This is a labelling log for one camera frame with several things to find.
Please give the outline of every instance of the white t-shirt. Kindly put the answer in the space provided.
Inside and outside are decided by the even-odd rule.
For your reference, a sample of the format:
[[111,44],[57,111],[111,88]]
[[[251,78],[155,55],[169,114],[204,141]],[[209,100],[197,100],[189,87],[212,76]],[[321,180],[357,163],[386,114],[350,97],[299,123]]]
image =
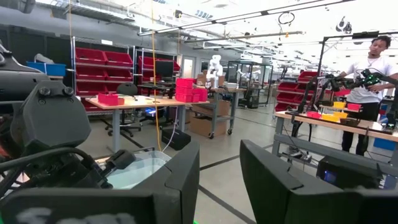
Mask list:
[[[398,67],[395,66],[393,63],[388,62],[384,57],[379,57],[379,58],[364,57],[360,61],[350,65],[349,68],[345,70],[345,73],[347,75],[353,73],[355,80],[355,78],[358,75],[360,75],[363,78],[361,72],[366,68],[368,68],[370,72],[380,72],[383,75],[387,76],[398,73]],[[352,89],[351,93],[347,96],[347,101],[352,103],[380,103],[382,99],[383,99],[382,91],[380,91],[379,93],[374,93],[368,91],[364,87],[358,87]]]

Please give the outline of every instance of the hanging cable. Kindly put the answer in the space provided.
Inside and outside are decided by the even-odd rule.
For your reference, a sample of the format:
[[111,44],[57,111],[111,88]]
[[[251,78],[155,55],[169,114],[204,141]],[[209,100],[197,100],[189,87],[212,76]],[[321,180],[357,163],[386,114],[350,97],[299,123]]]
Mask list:
[[[152,19],[152,25],[155,24],[155,19],[154,19],[154,3],[151,0],[150,1],[150,12],[151,12],[151,19]],[[152,61],[154,63],[154,86],[156,86],[156,61],[155,61],[155,33],[152,32]],[[158,118],[158,112],[157,112],[157,102],[156,102],[156,90],[154,90],[154,103],[155,103],[155,120],[156,120],[156,137],[157,137],[157,147],[161,151],[162,148],[160,146],[160,134],[159,134],[159,118]]]

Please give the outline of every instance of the white wall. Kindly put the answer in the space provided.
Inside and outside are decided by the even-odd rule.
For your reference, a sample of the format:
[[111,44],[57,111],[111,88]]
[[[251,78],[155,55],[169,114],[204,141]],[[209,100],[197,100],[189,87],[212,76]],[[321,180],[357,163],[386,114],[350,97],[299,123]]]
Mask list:
[[[52,17],[50,9],[35,6],[30,14],[23,14],[17,10],[0,7],[0,23],[4,25],[20,26],[29,29],[53,32],[56,34],[70,34],[69,20]],[[72,35],[92,39],[112,40],[115,43],[136,45],[152,48],[150,35],[139,37],[137,30],[118,25],[107,25],[103,21],[90,19],[83,16],[72,15]],[[177,53],[177,40],[155,36],[155,49],[164,52]],[[239,57],[234,51],[220,50],[193,50],[192,47],[182,44],[180,54],[196,58],[195,76],[200,72],[201,59],[210,59],[214,54],[220,54],[222,61],[236,60]]]

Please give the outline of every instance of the man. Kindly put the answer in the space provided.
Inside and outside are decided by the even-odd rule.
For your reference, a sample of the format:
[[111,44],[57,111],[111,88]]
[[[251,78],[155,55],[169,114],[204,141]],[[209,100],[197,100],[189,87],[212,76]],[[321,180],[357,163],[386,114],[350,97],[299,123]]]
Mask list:
[[[340,74],[340,77],[345,77],[351,73],[354,73],[354,79],[361,75],[361,72],[368,68],[371,72],[380,72],[384,75],[391,76],[392,78],[398,79],[398,67],[389,63],[385,58],[380,57],[380,53],[388,49],[391,45],[391,38],[388,36],[379,36],[372,40],[370,51],[367,58],[363,58],[358,62],[349,66],[349,68]],[[363,87],[354,88],[347,97],[347,103],[356,103],[362,105],[362,112],[360,113],[349,113],[352,118],[359,118],[368,121],[376,121],[379,114],[379,106],[382,100],[383,90],[386,88],[394,88],[393,84],[381,83],[370,86],[368,91]],[[343,142],[341,146],[344,151],[349,152],[349,149],[353,143],[353,133],[344,132]],[[356,145],[356,154],[364,155],[368,148],[368,142],[364,141],[363,135],[359,135],[358,144]]]

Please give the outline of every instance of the desk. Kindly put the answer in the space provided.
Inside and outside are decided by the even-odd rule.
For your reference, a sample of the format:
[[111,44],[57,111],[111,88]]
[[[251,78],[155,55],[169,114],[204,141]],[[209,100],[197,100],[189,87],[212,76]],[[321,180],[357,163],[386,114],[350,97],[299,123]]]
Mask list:
[[[213,114],[211,115],[211,133],[209,135],[210,139],[214,138],[214,132],[216,129],[216,123],[219,121],[226,121],[229,120],[229,129],[228,129],[228,134],[232,134],[232,130],[234,128],[234,120],[235,120],[235,111],[236,108],[238,107],[238,96],[239,93],[242,93],[246,91],[246,89],[241,89],[241,88],[211,88],[210,92],[211,93],[217,93],[214,96],[214,103],[210,103],[208,105],[201,105],[202,107],[206,108],[211,108],[213,110]],[[219,93],[232,93],[232,107],[231,107],[231,116],[224,116],[224,117],[217,117],[217,112],[218,112],[218,100],[220,97]]]
[[[331,156],[335,157],[337,159],[341,159],[344,161],[352,162],[353,164],[365,166],[365,167],[370,167],[370,168],[375,168],[376,164],[379,165],[381,172],[384,174],[388,174],[386,178],[386,182],[384,184],[384,188],[387,189],[395,189],[397,179],[395,177],[398,177],[398,132],[394,132],[392,134],[384,134],[380,133],[377,131],[372,131],[373,130],[382,130],[382,126],[373,121],[361,121],[358,126],[362,128],[367,128],[369,127],[369,132],[368,136],[375,137],[375,138],[382,138],[382,139],[387,139],[396,142],[396,149],[392,155],[391,158],[391,163],[387,164],[384,162],[379,162],[375,161],[370,158],[366,158],[363,156],[358,156],[355,154],[350,154],[348,152],[339,150],[339,149],[333,149],[332,147],[328,146],[323,146],[320,144],[316,144],[313,142],[308,142],[303,139],[295,138],[295,137],[290,137],[286,135],[286,132],[283,129],[284,125],[284,119],[292,119],[292,115],[285,114],[286,111],[281,111],[281,112],[276,112],[275,116],[277,117],[277,124],[276,124],[276,129],[275,129],[275,136],[274,136],[274,143],[272,146],[272,153],[281,156],[282,154],[279,153],[279,146],[281,143],[287,144],[290,146],[297,146],[300,149],[313,152],[315,154],[319,154],[322,156]],[[323,121],[320,119],[312,119],[312,118],[306,118],[303,117],[305,114],[302,114],[302,116],[296,116],[295,120],[296,121],[301,121],[303,123],[308,123],[308,124],[317,124],[319,126],[325,126],[328,128],[333,128],[333,129],[339,129],[342,131],[348,131],[351,133],[356,133],[356,134],[366,134],[366,130],[362,128],[355,128],[355,127],[350,127],[350,126],[345,126],[340,123],[331,123],[327,121]]]
[[[104,110],[113,110],[112,115],[112,126],[113,126],[113,147],[112,151],[117,152],[120,149],[120,110],[128,110],[133,108],[146,108],[155,106],[153,98],[149,98],[146,96],[136,96],[137,100],[135,100],[131,96],[124,96],[124,105],[119,106],[108,106],[98,102],[97,98],[87,99],[87,102],[94,104],[95,106],[104,109]],[[167,97],[156,98],[157,106],[178,106],[178,120],[179,122],[178,129],[181,131],[185,130],[185,106],[191,104],[206,104],[206,102],[199,103],[184,103],[179,102],[177,100],[168,99]]]

